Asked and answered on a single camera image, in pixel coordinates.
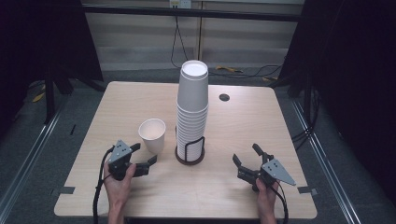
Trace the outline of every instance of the gray floor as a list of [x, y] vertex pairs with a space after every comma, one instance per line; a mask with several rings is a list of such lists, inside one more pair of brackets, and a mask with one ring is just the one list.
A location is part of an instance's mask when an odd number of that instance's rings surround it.
[[[244, 69], [253, 74], [258, 69]], [[105, 72], [104, 85], [112, 80], [178, 82], [178, 69]], [[248, 79], [231, 79], [210, 77], [210, 84], [265, 86], [260, 77]], [[57, 196], [53, 192], [64, 185], [68, 173], [78, 154], [79, 147], [89, 129], [92, 118], [103, 96], [84, 84], [73, 80], [75, 90], [66, 96], [67, 102], [60, 118], [53, 129], [42, 153], [29, 174], [21, 194], [13, 204], [5, 223], [90, 223], [91, 217], [56, 217], [53, 213]], [[290, 136], [303, 128], [292, 106], [292, 99], [287, 95], [288, 87], [276, 88], [276, 96], [288, 125]], [[43, 128], [45, 119], [45, 100], [31, 103], [39, 88], [29, 90], [25, 105], [14, 125], [0, 146], [0, 196], [3, 197], [13, 177], [18, 172], [28, 155], [35, 139]], [[57, 102], [62, 96], [57, 94]], [[396, 223], [396, 209], [388, 201], [381, 188], [368, 174], [337, 132], [331, 116], [322, 106], [318, 112], [315, 128], [320, 143], [323, 145], [334, 171], [338, 175], [346, 194], [356, 208], [361, 223]], [[347, 223], [324, 175], [318, 159], [308, 142], [298, 150], [304, 174], [311, 189], [318, 194], [313, 196], [318, 209], [318, 216], [311, 220], [291, 219], [290, 223]], [[132, 223], [255, 223], [257, 220], [159, 220], [132, 219]]]

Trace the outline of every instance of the table top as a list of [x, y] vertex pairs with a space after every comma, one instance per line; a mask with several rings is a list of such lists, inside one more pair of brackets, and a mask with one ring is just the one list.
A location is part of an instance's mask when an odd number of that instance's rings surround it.
[[[258, 218], [257, 193], [236, 177], [235, 153], [242, 164], [257, 170], [261, 158], [257, 143], [274, 155], [296, 181], [283, 183], [290, 218], [314, 218], [317, 209], [307, 186], [274, 91], [263, 87], [209, 85], [209, 110], [205, 128], [205, 157], [196, 165], [183, 165], [175, 156], [178, 84], [111, 82], [65, 182], [73, 194], [61, 194], [54, 212], [58, 216], [92, 216], [92, 201], [105, 152], [122, 139], [127, 145], [142, 143], [131, 162], [152, 157], [137, 130], [146, 119], [166, 124], [165, 146], [149, 175], [133, 179], [127, 217]], [[219, 96], [226, 93], [228, 102]], [[106, 216], [108, 201], [102, 188], [98, 214]], [[276, 217], [283, 205], [276, 200]]]

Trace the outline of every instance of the black cable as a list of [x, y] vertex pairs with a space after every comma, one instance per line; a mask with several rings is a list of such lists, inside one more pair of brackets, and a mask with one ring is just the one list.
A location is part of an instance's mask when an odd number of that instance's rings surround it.
[[100, 195], [100, 190], [103, 186], [103, 183], [105, 182], [105, 179], [108, 178], [110, 175], [106, 176], [104, 179], [102, 179], [102, 174], [103, 174], [103, 168], [105, 166], [105, 160], [106, 157], [109, 153], [113, 151], [112, 147], [109, 149], [106, 153], [105, 156], [102, 158], [102, 163], [100, 164], [100, 171], [99, 171], [99, 178], [98, 178], [98, 185], [96, 186], [96, 192], [95, 196], [93, 197], [93, 204], [92, 204], [92, 210], [93, 210], [93, 223], [98, 224], [99, 223], [99, 216], [98, 216], [98, 200], [99, 200], [99, 195]]
[[[175, 19], [176, 19], [176, 29], [175, 29], [175, 33], [174, 33], [174, 42], [173, 42], [173, 45], [172, 45], [171, 63], [172, 63], [172, 65], [173, 65], [174, 67], [180, 68], [179, 66], [175, 65], [175, 63], [174, 63], [174, 61], [173, 61], [173, 57], [174, 57], [174, 53], [175, 53], [175, 44], [176, 44], [176, 36], [177, 36], [177, 33], [178, 33], [178, 36], [179, 36], [179, 39], [180, 39], [180, 42], [181, 42], [181, 46], [182, 46], [182, 48], [183, 48], [184, 56], [186, 57], [186, 61], [188, 61], [189, 58], [187, 57], [186, 49], [184, 48], [184, 42], [183, 42], [183, 38], [181, 37], [180, 29], [179, 29], [179, 27], [178, 27], [178, 19], [177, 19], [177, 17], [175, 17]], [[283, 64], [281, 64], [281, 65], [265, 65], [265, 66], [261, 67], [254, 75], [244, 75], [244, 74], [219, 74], [219, 73], [214, 73], [214, 72], [209, 72], [209, 75], [212, 76], [212, 77], [229, 77], [229, 78], [266, 77], [266, 76], [270, 76], [270, 75], [272, 75], [273, 73], [275, 73], [275, 72], [276, 72], [277, 70], [279, 70], [279, 68], [281, 68], [282, 66], [283, 66]], [[261, 71], [263, 68], [266, 68], [266, 67], [276, 67], [276, 69], [275, 69], [274, 71], [268, 73], [268, 74], [264, 74], [264, 75], [258, 76], [258, 74], [260, 73], [260, 71]]]
[[289, 209], [288, 209], [288, 203], [286, 202], [285, 192], [283, 191], [282, 186], [280, 186], [280, 189], [282, 190], [283, 197], [282, 197], [282, 195], [280, 195], [279, 192], [277, 192], [276, 189], [274, 189], [274, 187], [270, 186], [270, 189], [276, 194], [276, 196], [277, 196], [277, 197], [280, 199], [280, 201], [282, 202], [282, 204], [283, 204], [283, 211], [284, 211], [284, 213], [285, 213], [285, 217], [284, 217], [284, 219], [283, 219], [283, 224], [288, 224], [288, 222], [289, 222]]
[[309, 122], [308, 122], [309, 126], [306, 129], [304, 129], [301, 133], [298, 133], [291, 138], [291, 140], [293, 142], [298, 142], [298, 141], [301, 141], [304, 139], [303, 142], [299, 146], [297, 146], [297, 148], [295, 149], [296, 151], [298, 149], [300, 149], [303, 146], [303, 144], [306, 142], [306, 140], [310, 137], [310, 135], [312, 134], [312, 132], [315, 129], [315, 125], [318, 120], [318, 110], [319, 110], [319, 106], [320, 106], [320, 99], [319, 99], [319, 96], [315, 90], [313, 90], [313, 97], [312, 97], [311, 102], [312, 102], [312, 106], [314, 108], [313, 119], [309, 120]]
[[[270, 76], [273, 73], [275, 73], [277, 70], [279, 70], [279, 68], [282, 67], [283, 64], [281, 65], [265, 65], [263, 67], [261, 67], [254, 75], [244, 75], [244, 74], [219, 74], [219, 73], [214, 73], [214, 72], [209, 72], [209, 75], [212, 77], [228, 77], [228, 78], [250, 78], [250, 77], [266, 77], [266, 76]], [[264, 74], [264, 75], [260, 75], [259, 73], [260, 71], [265, 68], [265, 67], [276, 67], [276, 69], [268, 74]]]
[[177, 35], [177, 33], [178, 33], [178, 36], [179, 36], [179, 38], [180, 38], [181, 46], [182, 46], [182, 48], [183, 48], [184, 56], [186, 57], [186, 61], [188, 61], [189, 58], [187, 57], [187, 53], [186, 53], [186, 50], [185, 50], [185, 48], [184, 48], [183, 38], [181, 37], [180, 29], [178, 28], [178, 20], [177, 20], [177, 17], [175, 17], [175, 18], [176, 18], [176, 28], [175, 28], [175, 34], [174, 34], [174, 43], [173, 43], [173, 46], [172, 46], [171, 63], [172, 63], [172, 65], [173, 65], [174, 67], [180, 68], [179, 66], [175, 65], [175, 63], [174, 63], [174, 61], [173, 61], [173, 56], [174, 56], [174, 53], [175, 53], [175, 44], [176, 44], [176, 35]]

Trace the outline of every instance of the white wall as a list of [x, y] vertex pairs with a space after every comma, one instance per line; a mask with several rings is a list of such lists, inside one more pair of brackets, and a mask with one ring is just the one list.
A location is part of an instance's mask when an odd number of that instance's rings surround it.
[[[300, 14], [299, 0], [282, 0], [292, 4], [257, 4], [193, 1], [192, 8], [261, 13]], [[169, 7], [169, 1], [94, 1], [83, 4], [105, 4], [131, 7]], [[165, 16], [141, 16], [87, 13], [88, 24], [102, 70], [172, 68], [171, 53], [176, 19]], [[189, 59], [216, 65], [259, 67], [281, 64], [287, 53], [295, 22], [246, 21], [229, 19], [178, 18], [184, 47]], [[201, 43], [199, 27], [202, 27]], [[185, 61], [177, 36], [174, 62]]]

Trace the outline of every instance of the hand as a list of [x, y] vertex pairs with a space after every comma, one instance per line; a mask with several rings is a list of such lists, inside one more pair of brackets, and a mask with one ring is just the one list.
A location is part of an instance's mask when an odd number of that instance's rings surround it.
[[[274, 207], [276, 194], [267, 188], [259, 178], [256, 179], [256, 185], [259, 189], [259, 196], [257, 197], [257, 205], [259, 208], [259, 217], [261, 224], [276, 224]], [[277, 191], [278, 183], [275, 182], [273, 188]]]
[[121, 181], [114, 179], [108, 169], [108, 163], [106, 162], [104, 168], [104, 184], [109, 206], [108, 223], [120, 224], [123, 223], [123, 208], [128, 202], [129, 193], [131, 191], [131, 180], [136, 171], [136, 164], [132, 164], [128, 167], [126, 175]]

